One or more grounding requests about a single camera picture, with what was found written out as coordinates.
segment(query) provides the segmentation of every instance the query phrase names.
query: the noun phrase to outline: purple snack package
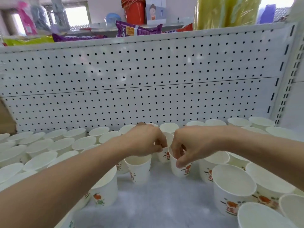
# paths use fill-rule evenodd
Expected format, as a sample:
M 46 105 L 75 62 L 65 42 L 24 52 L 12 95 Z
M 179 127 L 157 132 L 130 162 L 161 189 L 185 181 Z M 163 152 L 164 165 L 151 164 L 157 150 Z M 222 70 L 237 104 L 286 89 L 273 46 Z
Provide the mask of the purple snack package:
M 91 40 L 91 39 L 102 39 L 107 38 L 105 35 L 96 35 L 96 36 L 61 36 L 58 34 L 52 34 L 54 42 L 68 42 L 68 41 L 79 41 L 79 40 Z
M 116 35 L 117 38 L 119 37 L 129 37 L 129 36 L 138 36 L 138 35 L 150 35 L 150 34 L 160 34 L 162 24 L 158 25 L 154 29 L 145 29 L 138 25 L 132 25 L 126 22 L 116 21 L 116 26 L 118 28 L 118 33 Z

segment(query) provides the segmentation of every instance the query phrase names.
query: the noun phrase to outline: hand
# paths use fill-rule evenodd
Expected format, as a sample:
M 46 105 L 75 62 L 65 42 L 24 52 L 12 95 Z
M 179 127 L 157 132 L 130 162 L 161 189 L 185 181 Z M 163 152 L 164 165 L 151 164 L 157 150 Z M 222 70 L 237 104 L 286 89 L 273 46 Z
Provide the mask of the hand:
M 129 132 L 121 136 L 122 144 L 126 144 L 129 156 L 146 156 L 152 153 L 159 153 L 167 147 L 166 136 L 162 131 L 153 125 L 146 125 L 140 122 Z
M 177 168 L 222 150 L 227 128 L 228 126 L 184 126 L 176 130 L 171 149 L 173 156 L 178 159 Z

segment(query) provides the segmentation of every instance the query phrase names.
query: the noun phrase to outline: pink plastic object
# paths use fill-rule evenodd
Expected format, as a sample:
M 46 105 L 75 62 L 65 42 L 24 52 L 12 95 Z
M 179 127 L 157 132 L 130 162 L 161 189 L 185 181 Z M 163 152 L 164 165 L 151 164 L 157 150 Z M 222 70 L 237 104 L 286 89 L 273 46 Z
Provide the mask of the pink plastic object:
M 37 28 L 32 19 L 31 8 L 26 2 L 18 1 L 18 13 L 26 35 L 38 34 Z

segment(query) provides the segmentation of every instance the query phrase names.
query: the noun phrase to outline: yellow plastic wrapped roll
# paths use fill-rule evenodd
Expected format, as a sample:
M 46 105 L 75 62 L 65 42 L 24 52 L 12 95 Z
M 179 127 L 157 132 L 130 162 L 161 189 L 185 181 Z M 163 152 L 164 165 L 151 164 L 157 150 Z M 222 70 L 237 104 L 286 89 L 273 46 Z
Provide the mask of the yellow plastic wrapped roll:
M 227 3 L 226 27 L 255 24 L 261 0 L 227 0 Z
M 197 0 L 193 30 L 225 27 L 226 0 Z
M 18 46 L 18 45 L 33 45 L 33 44 L 43 44 L 43 43 L 54 43 L 53 36 L 42 36 L 39 38 L 5 38 L 3 37 L 3 42 L 5 46 Z

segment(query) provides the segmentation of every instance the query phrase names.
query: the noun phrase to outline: forearm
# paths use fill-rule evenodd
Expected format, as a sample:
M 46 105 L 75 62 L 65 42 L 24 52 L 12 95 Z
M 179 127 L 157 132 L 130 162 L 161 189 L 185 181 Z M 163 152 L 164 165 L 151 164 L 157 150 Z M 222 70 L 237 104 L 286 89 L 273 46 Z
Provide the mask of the forearm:
M 2 226 L 55 227 L 107 171 L 125 158 L 125 149 L 119 147 L 112 139 L 2 191 Z
M 304 190 L 304 143 L 230 128 L 227 151 L 238 154 Z

